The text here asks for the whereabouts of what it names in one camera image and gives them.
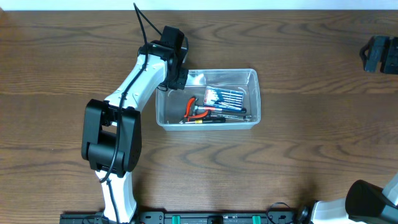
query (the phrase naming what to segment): red pliers handle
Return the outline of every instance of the red pliers handle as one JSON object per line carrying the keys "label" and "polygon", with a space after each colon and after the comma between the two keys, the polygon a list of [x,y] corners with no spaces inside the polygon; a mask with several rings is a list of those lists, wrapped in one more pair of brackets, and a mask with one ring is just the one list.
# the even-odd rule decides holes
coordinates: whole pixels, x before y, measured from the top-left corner
{"label": "red pliers handle", "polygon": [[209,111],[206,110],[204,113],[201,114],[197,114],[194,116],[190,116],[190,112],[191,112],[191,107],[193,104],[195,104],[195,102],[198,100],[198,98],[196,98],[195,96],[191,97],[188,101],[187,104],[187,110],[185,112],[184,118],[187,119],[187,121],[190,121],[190,119],[197,119],[197,118],[204,118],[205,116],[207,116],[209,114]]}

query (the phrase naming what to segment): table surface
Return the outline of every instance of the table surface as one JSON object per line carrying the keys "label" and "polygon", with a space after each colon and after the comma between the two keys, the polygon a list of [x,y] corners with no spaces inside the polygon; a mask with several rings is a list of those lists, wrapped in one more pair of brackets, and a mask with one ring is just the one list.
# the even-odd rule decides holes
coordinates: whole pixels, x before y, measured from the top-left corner
{"label": "table surface", "polygon": [[[166,132],[152,95],[134,170],[140,206],[265,210],[344,197],[398,171],[398,76],[363,71],[372,35],[398,35],[394,11],[151,11],[190,41],[186,67],[253,68],[261,122],[246,131]],[[146,25],[148,39],[159,36]],[[0,18],[0,223],[57,223],[104,207],[81,158],[87,102],[136,64],[132,11],[5,12]]]}

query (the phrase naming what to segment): plastic container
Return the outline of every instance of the plastic container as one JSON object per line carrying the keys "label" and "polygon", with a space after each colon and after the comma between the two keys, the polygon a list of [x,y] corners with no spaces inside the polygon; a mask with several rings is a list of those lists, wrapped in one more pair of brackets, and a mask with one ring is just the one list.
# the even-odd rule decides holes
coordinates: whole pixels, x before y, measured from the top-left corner
{"label": "plastic container", "polygon": [[[243,106],[251,115],[248,122],[227,120],[221,124],[179,124],[192,96],[203,105],[207,86],[244,92]],[[156,121],[166,131],[251,129],[261,120],[261,99],[257,73],[253,69],[190,70],[184,90],[156,91]]]}

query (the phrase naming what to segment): robotic arm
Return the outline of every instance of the robotic arm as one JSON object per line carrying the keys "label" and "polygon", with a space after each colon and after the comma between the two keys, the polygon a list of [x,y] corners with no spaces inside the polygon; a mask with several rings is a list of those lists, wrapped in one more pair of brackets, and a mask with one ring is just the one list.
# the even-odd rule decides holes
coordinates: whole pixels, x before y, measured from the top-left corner
{"label": "robotic arm", "polygon": [[[81,156],[90,162],[91,169],[105,177],[116,145],[116,134],[102,126],[117,125],[121,111],[119,151],[109,180],[103,182],[104,216],[119,223],[130,223],[136,211],[132,195],[132,171],[141,153],[141,113],[152,92],[160,85],[173,90],[184,89],[188,70],[182,68],[188,49],[182,48],[184,34],[177,28],[165,26],[160,40],[152,41],[138,51],[136,66],[122,85],[104,101],[91,100],[86,107]],[[139,74],[146,58],[147,66]],[[119,110],[121,95],[131,83],[123,108]]]}

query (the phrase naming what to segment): white wall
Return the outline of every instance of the white wall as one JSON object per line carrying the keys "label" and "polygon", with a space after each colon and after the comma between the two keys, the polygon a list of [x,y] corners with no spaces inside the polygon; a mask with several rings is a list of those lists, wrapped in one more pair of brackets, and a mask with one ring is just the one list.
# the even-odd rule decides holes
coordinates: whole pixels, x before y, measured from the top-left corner
{"label": "white wall", "polygon": [[398,9],[398,0],[0,0],[7,10]]}

